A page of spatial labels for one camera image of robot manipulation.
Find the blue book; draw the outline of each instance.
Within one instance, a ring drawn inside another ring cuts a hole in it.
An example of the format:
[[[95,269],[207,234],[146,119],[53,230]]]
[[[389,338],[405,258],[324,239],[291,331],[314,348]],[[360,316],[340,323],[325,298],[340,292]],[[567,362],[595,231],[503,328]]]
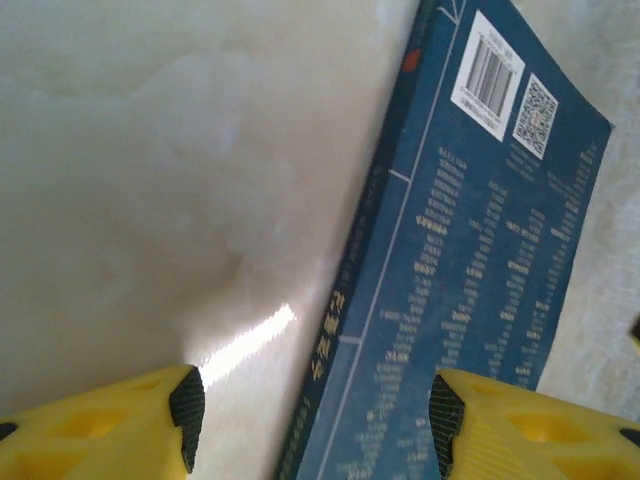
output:
[[[612,125],[508,0],[423,0],[276,480],[436,480],[438,368],[534,389]]]

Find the barcode sticker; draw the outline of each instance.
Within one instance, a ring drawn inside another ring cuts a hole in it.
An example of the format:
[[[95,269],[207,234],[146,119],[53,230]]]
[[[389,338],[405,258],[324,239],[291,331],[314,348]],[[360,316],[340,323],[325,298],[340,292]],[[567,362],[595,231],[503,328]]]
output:
[[[471,26],[451,101],[502,141],[524,66],[513,48],[478,11]]]
[[[551,135],[558,100],[533,73],[525,91],[513,136],[542,160]]]

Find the table surface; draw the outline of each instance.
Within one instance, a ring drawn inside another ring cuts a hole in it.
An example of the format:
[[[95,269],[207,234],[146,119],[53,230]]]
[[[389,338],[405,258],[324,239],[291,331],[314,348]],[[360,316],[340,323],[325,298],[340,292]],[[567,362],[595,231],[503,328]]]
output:
[[[517,3],[617,125],[540,389],[635,419],[640,6]],[[268,479],[415,7],[3,2],[0,414],[194,363],[193,477]]]

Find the white line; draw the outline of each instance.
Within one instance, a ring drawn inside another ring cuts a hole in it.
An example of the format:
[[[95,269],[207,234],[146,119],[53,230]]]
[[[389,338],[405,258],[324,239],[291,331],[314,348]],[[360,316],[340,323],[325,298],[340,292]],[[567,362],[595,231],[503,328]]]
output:
[[[411,179],[409,179],[409,177],[407,177],[406,175],[402,175],[401,173],[396,172],[395,170],[392,170],[392,169],[389,169],[389,173],[394,177],[398,177],[400,180],[404,180],[407,183],[411,183]]]
[[[451,15],[451,13],[449,13],[448,11],[446,11],[444,9],[444,7],[438,7],[437,10],[440,10],[442,13],[445,14],[445,16],[451,20],[453,22],[454,25],[458,25],[458,20],[456,20],[456,17],[454,17],[453,15]]]
[[[456,4],[456,0],[451,0],[451,5],[453,5],[453,16],[456,20],[460,20],[460,16],[458,15],[458,5]]]
[[[340,335],[338,337],[340,343],[352,343],[354,345],[360,345],[362,343],[362,339],[358,337],[349,337],[348,335]]]
[[[464,14],[464,9],[467,4],[467,0],[462,2],[462,9],[460,10],[460,16]],[[387,255],[384,259],[384,263],[382,265],[382,271],[380,272],[380,278],[378,279],[378,284],[376,285],[375,292],[373,294],[373,299],[371,300],[371,306],[369,307],[369,313],[367,314],[367,319],[364,324],[364,328],[362,330],[362,342],[358,345],[358,350],[356,351],[356,355],[353,359],[353,364],[351,365],[351,371],[349,372],[349,377],[347,378],[347,384],[345,385],[344,392],[342,393],[342,399],[340,400],[340,405],[338,406],[338,412],[336,414],[336,418],[333,422],[333,426],[331,428],[331,434],[329,436],[329,440],[327,442],[327,447],[324,451],[324,455],[322,457],[322,462],[320,463],[320,469],[318,470],[318,475],[316,476],[316,480],[321,480],[322,475],[324,474],[324,470],[327,467],[327,461],[329,460],[329,453],[331,452],[331,447],[333,446],[333,442],[336,437],[336,432],[338,430],[338,424],[340,423],[340,419],[342,417],[342,412],[344,411],[345,404],[347,403],[347,397],[349,396],[349,390],[351,389],[351,384],[353,383],[353,377],[355,375],[356,368],[358,366],[358,362],[360,360],[360,355],[362,354],[362,346],[364,341],[367,338],[367,333],[369,332],[369,325],[371,324],[371,318],[373,317],[373,311],[375,310],[376,303],[378,301],[378,296],[380,295],[380,289],[382,288],[382,281],[384,280],[385,273],[387,271],[387,267],[389,266],[389,260],[391,258],[391,253],[393,251],[393,247],[396,241],[396,237],[398,236],[398,230],[400,229],[400,223],[402,221],[402,217],[404,216],[404,210],[407,206],[407,200],[409,199],[409,194],[411,193],[411,188],[413,187],[413,179],[415,178],[416,172],[418,170],[418,165],[420,164],[420,157],[422,156],[422,151],[424,150],[424,144],[427,139],[427,133],[429,133],[429,127],[431,127],[431,121],[433,120],[433,114],[436,109],[436,105],[438,104],[438,99],[440,96],[440,91],[442,89],[442,83],[444,82],[445,73],[447,72],[447,68],[449,67],[449,60],[451,59],[451,51],[453,50],[453,45],[456,41],[456,37],[458,36],[458,28],[459,25],[456,24],[453,30],[453,37],[451,38],[451,43],[449,43],[449,50],[447,51],[447,56],[445,58],[444,66],[442,68],[442,73],[440,74],[440,81],[438,82],[438,87],[436,88],[436,93],[434,95],[433,104],[431,105],[431,110],[429,111],[429,116],[427,117],[427,123],[424,127],[424,132],[422,133],[422,139],[420,141],[420,147],[418,148],[418,154],[416,155],[416,159],[413,164],[413,169],[411,170],[411,183],[407,188],[407,191],[404,194],[404,200],[402,201],[402,206],[400,207],[400,213],[398,214],[398,219],[396,220],[396,226],[393,230],[393,234],[391,235],[391,243],[389,248],[387,249]]]

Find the white marble surface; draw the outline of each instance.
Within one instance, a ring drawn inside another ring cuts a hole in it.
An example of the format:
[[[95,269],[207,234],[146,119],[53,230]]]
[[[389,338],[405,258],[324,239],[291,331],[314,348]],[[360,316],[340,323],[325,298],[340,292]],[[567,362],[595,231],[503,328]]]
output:
[[[637,417],[640,8],[519,3],[618,125],[541,388]],[[0,0],[0,414],[191,362],[267,479],[415,5]]]

